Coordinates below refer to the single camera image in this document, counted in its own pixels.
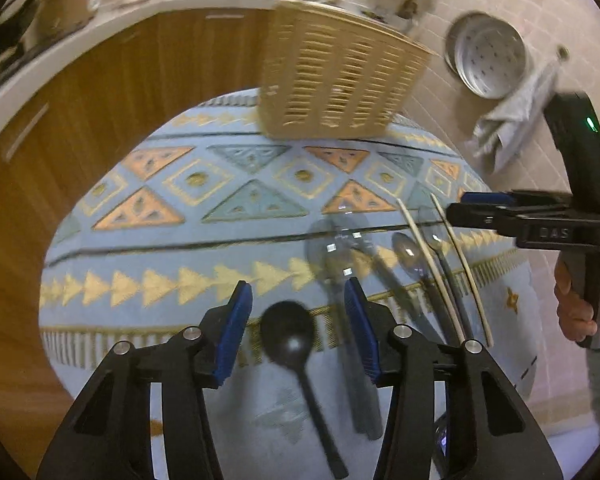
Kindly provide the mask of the person's right hand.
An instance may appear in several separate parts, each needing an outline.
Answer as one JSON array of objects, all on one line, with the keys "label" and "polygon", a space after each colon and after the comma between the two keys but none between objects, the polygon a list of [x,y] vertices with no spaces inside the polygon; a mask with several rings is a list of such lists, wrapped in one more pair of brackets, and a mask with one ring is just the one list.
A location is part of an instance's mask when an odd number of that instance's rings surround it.
[{"label": "person's right hand", "polygon": [[571,275],[560,259],[556,262],[554,277],[554,294],[558,300],[557,316],[562,333],[574,342],[595,336],[598,325],[594,321],[593,307],[572,289]]}]

